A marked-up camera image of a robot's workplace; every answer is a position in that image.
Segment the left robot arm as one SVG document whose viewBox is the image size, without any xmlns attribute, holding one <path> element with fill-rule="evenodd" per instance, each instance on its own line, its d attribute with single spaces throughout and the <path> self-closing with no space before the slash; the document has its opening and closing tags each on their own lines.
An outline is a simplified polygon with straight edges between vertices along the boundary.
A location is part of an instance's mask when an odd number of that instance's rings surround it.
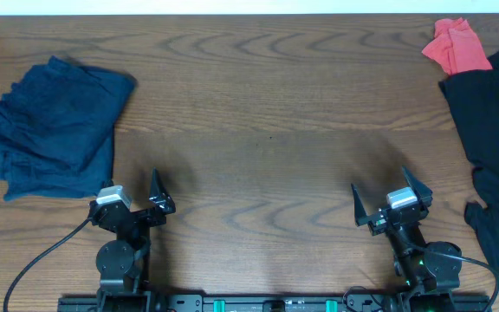
<svg viewBox="0 0 499 312">
<path fill-rule="evenodd" d="M 159 171 L 152 171 L 149 200 L 152 207 L 132 211 L 132 199 L 121 185 L 100 190 L 90 203 L 92 225 L 110 231 L 116 238 L 104 244 L 96 256 L 100 287 L 96 293 L 96 312 L 163 312 L 167 300 L 150 289 L 150 229 L 166 224 L 166 216 L 176 211 Z"/>
</svg>

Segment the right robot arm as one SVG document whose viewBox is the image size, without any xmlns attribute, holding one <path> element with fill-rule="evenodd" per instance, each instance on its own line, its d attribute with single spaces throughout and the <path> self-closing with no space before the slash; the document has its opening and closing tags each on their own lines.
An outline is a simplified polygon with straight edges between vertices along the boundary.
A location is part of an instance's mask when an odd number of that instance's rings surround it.
<svg viewBox="0 0 499 312">
<path fill-rule="evenodd" d="M 369 215 L 358 188 L 352 185 L 355 224 L 372 236 L 384 235 L 391 245 L 394 270 L 405 279 L 393 295 L 372 298 L 381 311 L 454 311 L 452 290 L 460 286 L 460 248 L 449 242 L 424 240 L 420 222 L 429 214 L 432 190 L 407 169 L 407 186 L 386 195 L 386 204 Z"/>
</svg>

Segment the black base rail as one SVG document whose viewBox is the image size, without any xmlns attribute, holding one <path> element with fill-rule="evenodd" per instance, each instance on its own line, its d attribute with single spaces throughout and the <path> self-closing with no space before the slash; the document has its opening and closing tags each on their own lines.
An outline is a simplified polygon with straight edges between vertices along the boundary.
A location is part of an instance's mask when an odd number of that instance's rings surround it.
<svg viewBox="0 0 499 312">
<path fill-rule="evenodd" d="M 388 311 L 490 311 L 487 296 L 414 296 L 409 306 L 399 306 L 392 296 L 350 294 L 348 296 L 201 296 L 175 295 L 148 301 L 144 297 L 63 297 L 59 312 L 169 311 L 169 312 L 388 312 Z"/>
</svg>

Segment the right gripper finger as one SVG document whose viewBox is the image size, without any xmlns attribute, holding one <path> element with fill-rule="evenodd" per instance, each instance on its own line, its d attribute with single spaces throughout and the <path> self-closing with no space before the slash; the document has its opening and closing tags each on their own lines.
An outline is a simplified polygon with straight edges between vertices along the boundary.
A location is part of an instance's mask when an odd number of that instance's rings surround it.
<svg viewBox="0 0 499 312">
<path fill-rule="evenodd" d="M 354 202 L 354 220 L 355 224 L 360 227 L 367 223 L 367 214 L 365 207 L 361 201 L 360 195 L 358 193 L 358 189 L 354 184 L 351 184 L 352 193 L 353 193 L 353 202 Z"/>
<path fill-rule="evenodd" d="M 432 202 L 432 190 L 419 181 L 405 166 L 402 167 L 402 172 L 408 186 L 417 196 L 418 201 L 423 204 L 430 204 Z"/>
</svg>

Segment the red t-shirt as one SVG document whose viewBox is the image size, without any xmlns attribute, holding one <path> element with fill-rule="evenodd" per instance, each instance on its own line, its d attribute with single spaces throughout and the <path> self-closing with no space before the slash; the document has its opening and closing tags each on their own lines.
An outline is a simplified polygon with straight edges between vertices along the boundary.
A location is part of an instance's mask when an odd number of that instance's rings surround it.
<svg viewBox="0 0 499 312">
<path fill-rule="evenodd" d="M 473 70 L 491 70 L 483 45 L 466 19 L 440 19 L 422 54 L 436 62 L 447 75 Z"/>
</svg>

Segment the folded navy blue garment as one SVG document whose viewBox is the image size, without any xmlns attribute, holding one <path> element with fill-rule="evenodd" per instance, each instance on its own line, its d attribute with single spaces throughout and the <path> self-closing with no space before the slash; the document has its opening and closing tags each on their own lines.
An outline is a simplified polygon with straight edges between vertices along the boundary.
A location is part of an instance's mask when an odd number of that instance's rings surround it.
<svg viewBox="0 0 499 312">
<path fill-rule="evenodd" d="M 6 201 L 96 195 L 113 174 L 113 131 L 136 81 L 56 57 L 0 99 L 0 180 Z"/>
</svg>

